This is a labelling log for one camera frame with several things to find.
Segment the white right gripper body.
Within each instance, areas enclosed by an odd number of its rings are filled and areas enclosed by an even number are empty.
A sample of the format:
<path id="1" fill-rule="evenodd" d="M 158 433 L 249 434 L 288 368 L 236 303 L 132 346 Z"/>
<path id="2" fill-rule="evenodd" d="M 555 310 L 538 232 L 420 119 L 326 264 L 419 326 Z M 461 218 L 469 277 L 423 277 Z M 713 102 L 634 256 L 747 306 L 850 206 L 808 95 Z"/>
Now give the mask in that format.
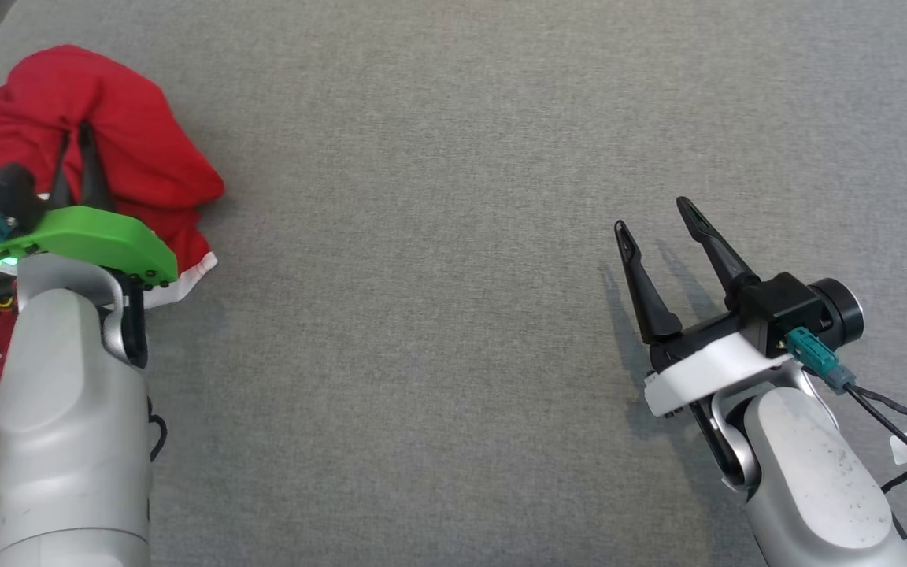
<path id="1" fill-rule="evenodd" d="M 741 332 L 738 313 L 706 320 L 687 330 L 673 313 L 642 316 L 642 339 L 650 347 L 651 376 L 644 399 L 662 417 L 758 376 L 789 360 L 785 351 L 770 358 Z"/>

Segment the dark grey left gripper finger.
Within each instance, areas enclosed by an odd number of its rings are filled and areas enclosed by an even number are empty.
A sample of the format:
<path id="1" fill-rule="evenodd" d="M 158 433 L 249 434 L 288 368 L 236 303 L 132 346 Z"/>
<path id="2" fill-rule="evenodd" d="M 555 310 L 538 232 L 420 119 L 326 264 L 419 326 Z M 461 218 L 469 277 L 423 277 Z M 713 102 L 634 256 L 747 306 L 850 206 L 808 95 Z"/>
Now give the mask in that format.
<path id="1" fill-rule="evenodd" d="M 115 213 L 117 206 L 110 190 L 94 129 L 83 122 L 79 129 L 80 156 L 83 159 L 80 205 Z"/>
<path id="2" fill-rule="evenodd" d="M 48 191 L 48 206 L 51 209 L 62 209 L 75 205 L 71 184 L 69 184 L 65 173 L 65 158 L 70 139 L 71 136 L 68 133 L 62 134 L 60 151 L 58 151 L 54 166 L 53 182 L 51 182 L 50 191 Z"/>

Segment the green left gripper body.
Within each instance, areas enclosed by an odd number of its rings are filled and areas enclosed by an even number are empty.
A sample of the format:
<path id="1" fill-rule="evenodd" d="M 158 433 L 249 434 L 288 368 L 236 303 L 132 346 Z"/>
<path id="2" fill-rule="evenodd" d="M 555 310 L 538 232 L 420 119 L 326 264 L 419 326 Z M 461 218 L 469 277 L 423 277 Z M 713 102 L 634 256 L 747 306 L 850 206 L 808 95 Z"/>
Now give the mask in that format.
<path id="1" fill-rule="evenodd" d="M 140 220 L 91 207 L 51 209 L 36 229 L 0 243 L 0 258 L 55 254 L 136 276 L 149 286 L 179 279 L 179 262 Z"/>

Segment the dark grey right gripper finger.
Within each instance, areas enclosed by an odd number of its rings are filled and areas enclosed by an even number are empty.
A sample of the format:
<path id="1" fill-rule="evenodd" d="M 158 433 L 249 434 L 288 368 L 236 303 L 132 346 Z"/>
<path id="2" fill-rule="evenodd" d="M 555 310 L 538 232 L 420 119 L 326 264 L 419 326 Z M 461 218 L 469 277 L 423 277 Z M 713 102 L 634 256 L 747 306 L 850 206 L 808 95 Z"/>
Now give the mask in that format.
<path id="1" fill-rule="evenodd" d="M 749 268 L 748 263 L 728 244 L 720 231 L 715 229 L 690 198 L 679 196 L 676 199 L 676 207 L 683 217 L 690 237 L 701 244 L 708 255 L 710 265 L 724 291 L 724 305 L 727 308 L 738 308 L 742 290 L 759 283 L 759 276 Z"/>
<path id="2" fill-rule="evenodd" d="M 615 223 L 614 234 L 643 343 L 651 345 L 678 335 L 683 324 L 660 297 L 643 266 L 641 249 L 623 220 Z"/>

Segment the red Bulls jersey white sleeves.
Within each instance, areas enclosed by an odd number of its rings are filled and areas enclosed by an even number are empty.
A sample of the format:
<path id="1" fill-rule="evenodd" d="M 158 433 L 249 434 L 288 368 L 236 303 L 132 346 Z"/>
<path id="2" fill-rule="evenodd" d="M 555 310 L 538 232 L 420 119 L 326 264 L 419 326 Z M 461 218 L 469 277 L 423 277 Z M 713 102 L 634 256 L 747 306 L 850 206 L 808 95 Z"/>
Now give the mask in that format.
<path id="1" fill-rule="evenodd" d="M 222 198 L 222 177 L 180 128 L 155 83 L 72 44 L 28 55 L 0 86 L 0 166 L 25 166 L 48 205 L 61 137 L 68 133 L 65 173 L 79 197 L 83 162 L 76 132 L 83 122 L 96 133 L 117 211 L 140 219 L 179 262 L 178 280 L 145 291 L 145 309 L 181 300 L 217 264 L 198 230 L 198 208 Z M 0 258 L 0 378 L 18 315 L 16 277 L 4 266 L 18 266 L 19 259 Z"/>

